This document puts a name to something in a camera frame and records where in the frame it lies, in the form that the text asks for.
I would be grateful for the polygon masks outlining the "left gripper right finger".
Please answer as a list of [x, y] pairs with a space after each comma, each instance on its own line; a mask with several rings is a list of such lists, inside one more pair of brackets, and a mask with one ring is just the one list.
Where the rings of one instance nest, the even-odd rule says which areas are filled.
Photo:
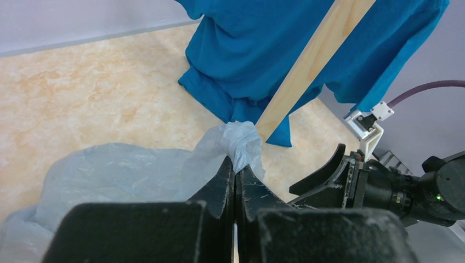
[[417, 262], [407, 233], [380, 209], [297, 209], [244, 168], [235, 176], [239, 262]]

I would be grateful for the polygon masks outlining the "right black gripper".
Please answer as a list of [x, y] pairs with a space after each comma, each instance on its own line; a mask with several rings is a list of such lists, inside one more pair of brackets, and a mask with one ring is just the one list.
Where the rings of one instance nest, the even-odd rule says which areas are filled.
[[289, 201], [294, 208], [352, 208], [359, 172], [364, 167], [358, 152], [345, 154], [338, 144], [333, 156], [317, 171], [289, 187], [297, 197]]

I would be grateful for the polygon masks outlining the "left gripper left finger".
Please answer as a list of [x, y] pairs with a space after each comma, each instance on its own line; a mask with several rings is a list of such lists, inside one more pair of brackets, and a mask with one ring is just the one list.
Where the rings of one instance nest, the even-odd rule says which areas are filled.
[[233, 262], [234, 176], [226, 157], [185, 202], [77, 205], [43, 262]]

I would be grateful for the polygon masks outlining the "blue plastic trash bag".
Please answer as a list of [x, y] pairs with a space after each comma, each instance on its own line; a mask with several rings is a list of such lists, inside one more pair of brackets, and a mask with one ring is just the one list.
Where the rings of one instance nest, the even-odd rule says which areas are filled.
[[262, 141], [251, 122], [206, 131], [191, 151], [111, 143], [74, 152], [52, 164], [39, 201], [9, 214], [1, 226], [1, 262], [40, 262], [63, 217], [90, 202], [185, 201], [218, 171], [250, 166], [263, 179]]

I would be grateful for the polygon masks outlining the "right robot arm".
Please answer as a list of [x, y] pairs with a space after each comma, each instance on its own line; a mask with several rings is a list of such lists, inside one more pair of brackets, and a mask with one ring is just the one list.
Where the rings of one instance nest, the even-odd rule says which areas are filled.
[[376, 208], [398, 216], [405, 226], [424, 221], [452, 226], [464, 220], [464, 152], [447, 158], [431, 156], [421, 177], [364, 161], [358, 150], [345, 154], [338, 144], [320, 169], [289, 187], [299, 208]]

